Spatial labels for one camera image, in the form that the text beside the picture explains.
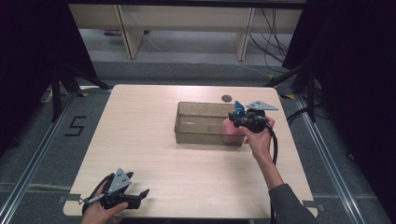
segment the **floor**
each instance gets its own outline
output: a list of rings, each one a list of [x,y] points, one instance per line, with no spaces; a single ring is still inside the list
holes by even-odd
[[[238,69],[247,69],[258,74],[262,73],[262,70],[258,68],[264,65],[265,67],[269,67],[269,69],[274,69],[275,73],[276,71],[285,71],[285,69],[280,68],[281,63],[278,60],[266,56],[263,51],[257,48],[251,39],[249,39],[247,45],[247,56],[245,60],[238,62],[236,60],[232,34],[151,31],[143,38],[136,58],[129,60],[121,37],[103,35],[103,31],[101,30],[80,30],[80,32],[92,61],[95,63],[183,63],[196,64],[197,66],[225,64],[235,66]],[[254,34],[253,38],[262,46],[266,46],[266,42],[260,34]],[[278,39],[283,45],[288,46],[291,35],[279,35]],[[279,48],[269,45],[268,50],[275,54],[276,57],[282,58]],[[92,94],[88,103],[84,102],[83,98],[78,97],[70,105],[70,111],[73,111],[73,114],[68,116],[73,117],[78,115],[78,113],[82,113],[81,111],[83,111],[84,106],[103,108],[106,104],[107,97],[108,94]],[[304,99],[300,101],[298,99],[282,101],[285,112],[288,111],[287,113],[289,113],[287,116],[303,106],[299,105],[298,102],[304,103]],[[92,126],[87,125],[87,132],[84,133],[88,135],[87,139],[89,139],[90,134],[93,134],[94,123],[101,116],[101,111],[92,111],[90,113],[88,117],[92,119]],[[39,146],[41,138],[38,136],[44,137],[47,129],[51,128],[51,124],[46,121],[50,114],[50,105],[43,105],[39,108],[36,111],[36,119],[31,120],[25,129],[25,133],[22,134],[27,137],[16,148]],[[337,135],[337,131],[331,121],[327,119],[326,111],[317,110],[316,115],[318,116],[316,124],[310,123],[306,116],[302,116],[290,125],[290,129],[296,145],[304,146],[300,147],[299,155],[315,201],[322,210],[319,212],[318,222],[390,223],[381,205],[372,193],[370,186],[360,172],[359,167],[346,157],[347,147]],[[69,124],[63,123],[61,125],[61,133],[67,130],[67,125]],[[314,136],[312,133],[315,130],[318,130],[316,136],[323,136],[324,146],[320,141],[314,141],[311,137]],[[57,137],[54,137],[55,140],[52,147],[63,150],[62,155],[64,158],[56,161],[53,158],[57,158],[60,152],[57,150],[48,152],[42,164],[37,167],[37,175],[34,176],[32,184],[30,184],[20,204],[20,207],[23,208],[45,206],[47,207],[46,212],[38,216],[37,214],[39,213],[34,211],[40,210],[32,209],[32,212],[26,215],[19,208],[14,211],[14,218],[10,220],[10,223],[22,223],[27,220],[30,220],[31,223],[43,223],[48,222],[47,218],[51,220],[58,219],[59,223],[79,223],[79,217],[59,217],[63,207],[62,199],[59,198],[59,195],[65,194],[70,190],[70,183],[73,183],[75,178],[68,172],[62,171],[78,170],[78,167],[71,167],[71,164],[67,164],[64,161],[73,160],[79,163],[84,156],[84,153],[74,148],[73,144],[87,147],[89,141],[83,140],[78,143],[70,143],[70,146],[64,142],[62,145],[58,145]],[[341,174],[341,179],[337,179],[337,175],[330,174],[334,170],[334,167],[329,167],[332,166],[331,162],[329,165],[325,161],[329,156],[327,155],[328,152],[332,162],[336,164],[335,171]],[[23,172],[25,172],[25,167],[34,155],[34,150],[23,153],[20,153],[18,150],[9,150],[1,158],[0,203],[3,203],[7,199],[14,184],[18,182]],[[359,216],[356,217],[356,215],[349,214],[351,210],[347,208],[348,202],[343,201],[345,197],[339,193],[339,189],[343,186],[346,186],[346,192],[351,194],[354,200],[353,202],[357,204],[357,208],[359,209],[358,212],[362,213],[363,219],[360,219]]]

